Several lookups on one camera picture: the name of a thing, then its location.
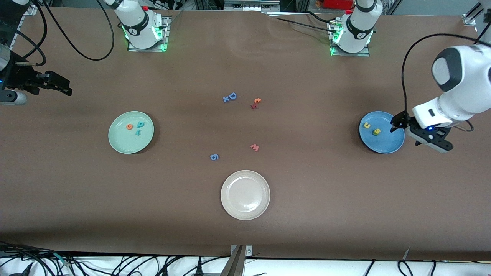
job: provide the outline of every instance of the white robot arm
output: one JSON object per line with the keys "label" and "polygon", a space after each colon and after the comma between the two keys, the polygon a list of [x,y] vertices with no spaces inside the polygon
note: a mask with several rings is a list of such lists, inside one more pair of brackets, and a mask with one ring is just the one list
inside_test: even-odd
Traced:
{"label": "white robot arm", "polygon": [[162,40],[162,15],[140,6],[138,0],[104,0],[116,13],[126,37],[139,49],[148,49]]}
{"label": "white robot arm", "polygon": [[451,127],[491,108],[491,48],[454,46],[433,61],[432,75],[443,94],[392,118],[391,131],[406,129],[408,136],[445,153],[453,145],[445,140]]}
{"label": "white robot arm", "polygon": [[370,42],[375,22],[382,14],[380,0],[358,0],[352,14],[340,18],[341,31],[334,43],[343,51],[358,53]]}

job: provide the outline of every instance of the table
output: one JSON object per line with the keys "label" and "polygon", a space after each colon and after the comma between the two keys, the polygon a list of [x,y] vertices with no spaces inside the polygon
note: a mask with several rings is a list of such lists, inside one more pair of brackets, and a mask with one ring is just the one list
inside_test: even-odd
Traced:
{"label": "table", "polygon": [[[108,50],[100,10],[53,10],[86,55]],[[491,256],[491,112],[472,119],[472,133],[452,131],[447,154],[410,138],[375,154],[357,133],[366,113],[403,109],[400,68],[414,41],[476,35],[460,17],[381,16],[371,56],[352,58],[330,56],[322,31],[258,12],[188,11],[172,25],[168,52],[129,53],[115,28],[114,52],[97,62],[48,21],[41,69],[68,78],[73,96],[42,90],[26,106],[1,107],[1,239],[95,252],[226,255],[231,244],[253,244],[264,257],[400,259],[408,247],[412,259]],[[22,31],[37,41],[40,17]],[[461,44],[433,38],[413,50],[409,107],[441,93],[431,64]],[[29,49],[20,40],[14,48]],[[238,99],[224,104],[231,92]],[[130,110],[149,114],[156,135],[123,155],[108,128]],[[223,181],[241,169],[271,189],[253,221],[230,217],[220,202]]]}

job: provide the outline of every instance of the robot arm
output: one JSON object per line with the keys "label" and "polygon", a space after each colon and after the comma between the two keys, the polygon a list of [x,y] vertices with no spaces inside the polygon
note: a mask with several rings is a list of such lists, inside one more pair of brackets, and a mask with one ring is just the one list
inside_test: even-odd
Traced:
{"label": "robot arm", "polygon": [[433,61],[432,75],[443,94],[414,107],[414,117],[405,111],[394,116],[391,132],[403,128],[416,145],[444,153],[453,148],[445,140],[453,126],[491,108],[491,48],[447,48]]}
{"label": "robot arm", "polygon": [[53,89],[67,96],[72,95],[70,81],[53,71],[44,74],[31,66],[21,66],[27,60],[0,44],[0,104],[23,105],[27,102],[25,94],[14,91],[18,89],[33,95],[39,95],[39,88]]}
{"label": "robot arm", "polygon": [[370,42],[375,22],[382,14],[380,0],[358,0],[352,14],[340,18],[341,32],[336,43],[343,51],[358,53]]}
{"label": "robot arm", "polygon": [[129,42],[139,49],[148,49],[162,40],[158,31],[162,15],[140,6],[138,0],[104,0],[116,13]]}

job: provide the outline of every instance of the light green plate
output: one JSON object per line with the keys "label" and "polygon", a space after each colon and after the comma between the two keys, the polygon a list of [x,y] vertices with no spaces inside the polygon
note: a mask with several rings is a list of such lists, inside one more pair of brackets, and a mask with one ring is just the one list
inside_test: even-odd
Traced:
{"label": "light green plate", "polygon": [[[145,125],[137,128],[138,122]],[[127,124],[132,124],[131,130],[126,129]],[[139,111],[130,111],[121,114],[109,127],[109,144],[120,153],[131,154],[144,149],[152,140],[154,125],[150,117]]]}

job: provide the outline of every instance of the blue plate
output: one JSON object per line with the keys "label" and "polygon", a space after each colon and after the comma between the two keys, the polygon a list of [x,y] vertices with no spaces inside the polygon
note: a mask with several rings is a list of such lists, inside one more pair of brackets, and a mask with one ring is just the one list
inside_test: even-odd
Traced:
{"label": "blue plate", "polygon": [[[366,114],[360,122],[359,133],[361,140],[371,150],[378,153],[393,153],[404,144],[404,130],[390,132],[392,115],[384,111],[374,111]],[[369,128],[363,125],[368,122]],[[380,129],[379,135],[373,135],[375,129]]]}

